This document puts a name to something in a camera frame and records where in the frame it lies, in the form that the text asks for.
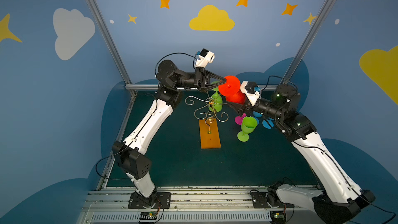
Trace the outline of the blue wine glass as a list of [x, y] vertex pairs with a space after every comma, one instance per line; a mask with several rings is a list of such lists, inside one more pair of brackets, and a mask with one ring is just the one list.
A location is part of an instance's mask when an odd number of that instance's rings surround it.
[[256, 119], [256, 121], [257, 121], [257, 124], [260, 124], [260, 119], [262, 118], [262, 114], [261, 113], [258, 113], [258, 112], [255, 112], [255, 111], [253, 111], [252, 112], [253, 113], [253, 117]]
[[262, 121], [262, 125], [266, 128], [266, 129], [272, 129], [274, 127], [274, 119], [271, 118], [264, 118]]

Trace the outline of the red wine glass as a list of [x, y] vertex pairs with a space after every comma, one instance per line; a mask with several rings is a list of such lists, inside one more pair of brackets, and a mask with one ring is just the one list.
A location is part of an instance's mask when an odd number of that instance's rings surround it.
[[218, 87], [219, 93], [225, 96], [228, 102], [243, 105], [246, 100], [246, 96], [240, 90], [241, 83], [239, 79], [235, 76], [226, 76], [225, 79], [226, 83]]

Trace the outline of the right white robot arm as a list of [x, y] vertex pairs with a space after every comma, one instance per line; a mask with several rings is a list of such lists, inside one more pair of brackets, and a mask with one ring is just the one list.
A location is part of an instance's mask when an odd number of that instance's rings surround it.
[[310, 190], [276, 183], [267, 190], [267, 204], [292, 204], [310, 210], [326, 224], [344, 224], [375, 201], [370, 190], [362, 189], [342, 169], [322, 141], [316, 127], [297, 111], [301, 95], [296, 86], [280, 84], [270, 100], [261, 97], [255, 82], [236, 82], [228, 86], [238, 102], [229, 102], [239, 114], [254, 112], [274, 120], [274, 126], [301, 153], [320, 180], [322, 190]]

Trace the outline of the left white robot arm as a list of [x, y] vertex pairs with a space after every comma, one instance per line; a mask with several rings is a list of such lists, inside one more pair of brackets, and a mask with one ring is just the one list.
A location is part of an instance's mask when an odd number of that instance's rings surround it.
[[207, 92], [227, 82], [224, 77], [204, 67], [196, 67], [191, 73], [184, 72], [171, 60], [160, 62], [156, 78], [159, 87], [149, 111], [123, 142], [115, 142], [112, 147], [117, 165], [133, 182], [138, 195], [145, 200], [154, 200], [156, 196], [156, 188], [149, 174], [151, 161], [145, 154], [160, 126], [180, 103], [181, 88]]

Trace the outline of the green wine glass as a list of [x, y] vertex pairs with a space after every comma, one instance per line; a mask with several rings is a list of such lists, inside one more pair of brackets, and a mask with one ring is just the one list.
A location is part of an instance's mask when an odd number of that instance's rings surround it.
[[237, 138], [241, 142], [247, 142], [249, 140], [249, 135], [255, 130], [258, 123], [254, 117], [245, 117], [241, 123], [241, 131], [238, 132]]
[[209, 110], [217, 113], [221, 112], [223, 106], [223, 98], [219, 92], [215, 92], [210, 96]]

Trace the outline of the pink wine glass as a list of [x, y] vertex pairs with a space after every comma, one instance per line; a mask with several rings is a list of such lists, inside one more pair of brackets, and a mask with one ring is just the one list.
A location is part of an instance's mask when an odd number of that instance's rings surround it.
[[242, 125], [245, 117], [246, 117], [246, 114], [243, 114], [242, 116], [237, 116], [237, 117], [235, 117], [234, 121], [236, 124]]

